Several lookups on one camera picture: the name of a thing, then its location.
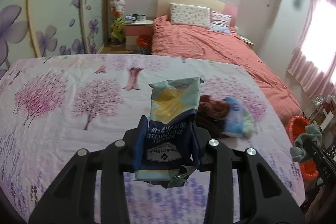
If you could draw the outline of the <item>blue cracker chip bag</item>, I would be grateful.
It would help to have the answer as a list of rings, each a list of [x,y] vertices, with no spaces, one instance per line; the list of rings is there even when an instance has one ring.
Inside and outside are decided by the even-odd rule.
[[[200,77],[150,84],[147,165],[134,171],[137,181],[164,188],[184,186],[196,169],[191,156],[191,126],[201,97]]]

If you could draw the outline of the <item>grey green sock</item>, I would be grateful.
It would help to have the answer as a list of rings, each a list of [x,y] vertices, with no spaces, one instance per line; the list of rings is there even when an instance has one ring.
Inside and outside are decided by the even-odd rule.
[[[312,153],[308,147],[315,145],[320,148],[322,133],[315,124],[305,127],[305,133],[300,134],[294,141],[294,146],[290,148],[290,155],[293,162],[304,163],[312,158]]]

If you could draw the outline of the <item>brown red scrunchie cloth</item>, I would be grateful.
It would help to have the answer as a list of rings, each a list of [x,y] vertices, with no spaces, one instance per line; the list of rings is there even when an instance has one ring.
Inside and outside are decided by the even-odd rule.
[[[211,135],[218,135],[224,131],[229,111],[229,102],[213,100],[209,95],[203,95],[200,97],[195,124],[206,129]]]

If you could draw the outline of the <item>red plastic laundry basket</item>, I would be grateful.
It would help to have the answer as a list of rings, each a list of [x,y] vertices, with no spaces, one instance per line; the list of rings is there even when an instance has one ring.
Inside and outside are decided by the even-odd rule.
[[[286,132],[292,143],[290,155],[293,162],[299,163],[301,174],[304,181],[314,181],[318,178],[318,170],[303,143],[311,140],[317,147],[321,147],[322,133],[316,124],[310,124],[309,121],[301,116],[290,118],[287,123]]]

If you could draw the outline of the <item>light green sock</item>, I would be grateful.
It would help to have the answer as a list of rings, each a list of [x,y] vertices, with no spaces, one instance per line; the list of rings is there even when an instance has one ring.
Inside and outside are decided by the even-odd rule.
[[[243,136],[247,138],[256,132],[254,119],[246,108],[243,108],[242,131]]]

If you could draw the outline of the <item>floral pink purple tablecloth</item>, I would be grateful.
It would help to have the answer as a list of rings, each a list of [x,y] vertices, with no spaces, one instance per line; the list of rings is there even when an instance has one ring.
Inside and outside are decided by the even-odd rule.
[[[23,218],[74,153],[121,139],[149,116],[150,84],[200,77],[201,94],[232,97],[250,112],[255,134],[228,138],[256,148],[301,205],[305,190],[284,125],[240,65],[179,57],[70,55],[17,61],[1,78],[1,189]]]

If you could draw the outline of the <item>small orange bin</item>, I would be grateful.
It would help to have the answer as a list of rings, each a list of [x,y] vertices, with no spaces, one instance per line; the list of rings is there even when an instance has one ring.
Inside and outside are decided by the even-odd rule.
[[[136,43],[139,49],[142,49],[142,50],[148,49],[151,47],[151,44],[152,44],[152,36],[147,35],[147,34],[141,34],[137,36]]]

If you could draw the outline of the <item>coral pink duvet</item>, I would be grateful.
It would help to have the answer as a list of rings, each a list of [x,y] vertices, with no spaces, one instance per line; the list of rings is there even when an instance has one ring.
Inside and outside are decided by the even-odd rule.
[[[223,34],[197,26],[175,25],[166,15],[155,18],[152,28],[152,54],[240,65],[258,84],[283,124],[302,115],[293,92],[236,33]]]

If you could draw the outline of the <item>pink bedside table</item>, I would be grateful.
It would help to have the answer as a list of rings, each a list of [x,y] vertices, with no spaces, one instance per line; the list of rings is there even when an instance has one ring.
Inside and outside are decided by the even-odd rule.
[[[136,50],[137,46],[137,38],[140,35],[153,35],[153,21],[145,20],[145,21],[136,21],[125,23],[125,37],[126,37],[126,50]]]

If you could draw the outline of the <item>white mug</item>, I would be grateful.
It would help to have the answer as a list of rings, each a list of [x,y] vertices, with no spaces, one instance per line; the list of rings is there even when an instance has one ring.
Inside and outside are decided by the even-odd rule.
[[[145,14],[141,14],[141,15],[139,16],[139,20],[140,20],[140,21],[145,21],[145,20],[146,20],[146,15],[145,15]]]

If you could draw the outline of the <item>floral white pillow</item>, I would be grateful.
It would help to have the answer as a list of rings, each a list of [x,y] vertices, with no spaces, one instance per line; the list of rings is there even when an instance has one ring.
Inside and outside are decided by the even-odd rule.
[[[171,3],[170,21],[172,24],[197,26],[209,29],[211,23],[211,10],[202,6]]]

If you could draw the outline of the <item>striped pink pillow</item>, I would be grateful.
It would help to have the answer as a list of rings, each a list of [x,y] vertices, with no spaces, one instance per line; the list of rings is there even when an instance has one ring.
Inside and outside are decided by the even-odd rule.
[[[231,16],[211,11],[210,30],[224,34],[230,34]]]

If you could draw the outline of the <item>hanging plush toy column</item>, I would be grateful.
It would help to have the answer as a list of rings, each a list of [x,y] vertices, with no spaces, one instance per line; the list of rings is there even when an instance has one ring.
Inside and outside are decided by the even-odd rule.
[[[111,46],[119,47],[125,43],[125,0],[109,0],[109,4],[111,14]]]

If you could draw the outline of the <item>beige pink headboard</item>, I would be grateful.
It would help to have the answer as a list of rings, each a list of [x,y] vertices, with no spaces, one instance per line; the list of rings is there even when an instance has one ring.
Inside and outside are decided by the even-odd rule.
[[[157,13],[155,17],[157,18],[163,15],[169,15],[171,3],[208,7],[224,15],[230,15],[231,27],[236,26],[238,8],[218,0],[158,0]]]

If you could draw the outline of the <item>white flower-print wardrobe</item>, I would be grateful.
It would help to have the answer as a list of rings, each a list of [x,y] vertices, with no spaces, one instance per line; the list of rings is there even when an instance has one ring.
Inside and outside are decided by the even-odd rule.
[[[1,0],[1,73],[20,59],[100,53],[107,0]]]

